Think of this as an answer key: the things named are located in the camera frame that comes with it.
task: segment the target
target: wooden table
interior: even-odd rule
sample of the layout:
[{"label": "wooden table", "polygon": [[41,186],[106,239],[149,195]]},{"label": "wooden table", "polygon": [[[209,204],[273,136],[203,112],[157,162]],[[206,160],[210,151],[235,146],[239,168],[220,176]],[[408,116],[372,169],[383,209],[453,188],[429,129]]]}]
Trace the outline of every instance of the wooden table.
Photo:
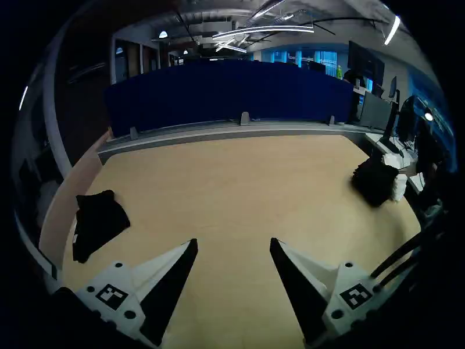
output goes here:
[{"label": "wooden table", "polygon": [[367,156],[343,136],[205,141],[111,157],[88,194],[112,189],[131,227],[73,262],[73,290],[114,260],[131,266],[198,239],[199,253],[164,348],[302,348],[302,333],[269,253],[271,237],[333,265],[372,271],[416,234],[405,199],[370,208],[349,185]]}]

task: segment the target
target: black towel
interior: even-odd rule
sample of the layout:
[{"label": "black towel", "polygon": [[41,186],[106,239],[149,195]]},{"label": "black towel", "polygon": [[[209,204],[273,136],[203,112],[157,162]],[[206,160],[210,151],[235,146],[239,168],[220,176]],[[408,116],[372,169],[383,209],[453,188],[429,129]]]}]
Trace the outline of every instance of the black towel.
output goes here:
[{"label": "black towel", "polygon": [[115,193],[105,190],[96,195],[78,195],[79,210],[73,237],[73,259],[79,263],[116,237],[131,224]]},{"label": "black towel", "polygon": [[391,197],[398,174],[396,168],[370,158],[354,171],[352,184],[372,207],[379,207]]}]

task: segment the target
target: ceiling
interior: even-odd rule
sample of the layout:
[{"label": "ceiling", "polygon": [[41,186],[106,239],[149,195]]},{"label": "ceiling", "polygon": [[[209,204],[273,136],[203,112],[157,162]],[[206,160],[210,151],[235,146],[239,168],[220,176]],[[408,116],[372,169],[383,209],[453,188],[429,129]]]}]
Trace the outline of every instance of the ceiling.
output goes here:
[{"label": "ceiling", "polygon": [[[269,12],[260,16],[251,24],[248,20],[264,4],[274,5]],[[394,19],[394,14],[379,0],[180,0],[176,2],[177,10],[188,26],[189,32],[185,29],[184,23],[176,14],[176,10],[162,13],[154,17],[146,18],[136,24],[151,27],[153,40],[158,40],[158,34],[164,30],[169,33],[171,44],[191,42],[191,36],[200,46],[207,48],[216,45],[211,39],[213,34],[240,27],[250,27],[258,25],[286,24],[299,25],[312,20],[325,20],[338,17],[365,17],[377,21],[390,23]],[[287,20],[286,15],[293,14]],[[375,26],[372,22],[359,21],[361,26]],[[331,25],[331,22],[320,24],[318,30],[323,30]],[[378,23],[376,30],[381,32],[383,25]],[[254,33],[249,40],[241,47],[247,47],[269,33]],[[300,35],[299,33],[286,33],[290,37]]]}]

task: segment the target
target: blue fabric divider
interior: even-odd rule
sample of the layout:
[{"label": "blue fabric divider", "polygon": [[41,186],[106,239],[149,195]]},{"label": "blue fabric divider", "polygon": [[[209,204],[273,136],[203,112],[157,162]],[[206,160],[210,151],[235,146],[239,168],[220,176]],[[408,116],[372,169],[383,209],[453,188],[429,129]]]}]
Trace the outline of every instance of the blue fabric divider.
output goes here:
[{"label": "blue fabric divider", "polygon": [[336,122],[349,117],[353,86],[282,63],[218,60],[156,70],[110,86],[105,102],[116,137],[196,122],[252,119]]}]

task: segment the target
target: ceiling light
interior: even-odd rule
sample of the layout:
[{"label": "ceiling light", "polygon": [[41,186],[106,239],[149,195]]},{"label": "ceiling light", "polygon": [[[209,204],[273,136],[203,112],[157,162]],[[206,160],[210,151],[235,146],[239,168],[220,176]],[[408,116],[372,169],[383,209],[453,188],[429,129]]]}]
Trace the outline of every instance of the ceiling light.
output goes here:
[{"label": "ceiling light", "polygon": [[246,49],[239,48],[239,47],[228,46],[228,45],[223,45],[223,44],[220,44],[220,47],[221,47],[221,48],[232,49],[233,51],[242,52],[242,53],[244,53],[244,54],[247,53],[247,50],[246,50]]},{"label": "ceiling light", "polygon": [[431,113],[431,109],[430,109],[430,108],[426,108],[426,111],[425,111],[425,119],[427,119],[428,121],[432,121],[432,120],[433,120],[433,117],[432,117],[432,113]]},{"label": "ceiling light", "polygon": [[26,86],[26,88],[24,89],[23,97],[21,98],[21,103],[19,103],[19,110],[21,110],[21,107],[23,106],[24,97],[26,96],[26,92],[27,92],[27,86]]},{"label": "ceiling light", "polygon": [[[230,38],[228,41],[224,42],[223,45],[229,45],[230,43],[232,43],[234,41],[234,38]],[[216,48],[216,51],[215,52],[218,52],[219,50],[221,50],[222,47],[221,46],[218,46]]]},{"label": "ceiling light", "polygon": [[389,44],[391,42],[392,37],[394,36],[394,34],[397,31],[397,28],[399,27],[399,24],[400,24],[400,18],[399,18],[399,16],[396,16],[396,18],[394,19],[394,24],[392,25],[392,28],[391,28],[391,32],[389,33],[388,38],[386,39],[386,41],[384,41],[385,45],[387,45],[387,44]]},{"label": "ceiling light", "polygon": [[303,26],[263,26],[263,27],[250,27],[238,30],[227,31],[226,33],[216,34],[212,36],[214,40],[223,39],[229,36],[258,33],[261,31],[300,31],[303,33],[313,33],[313,27]]}]

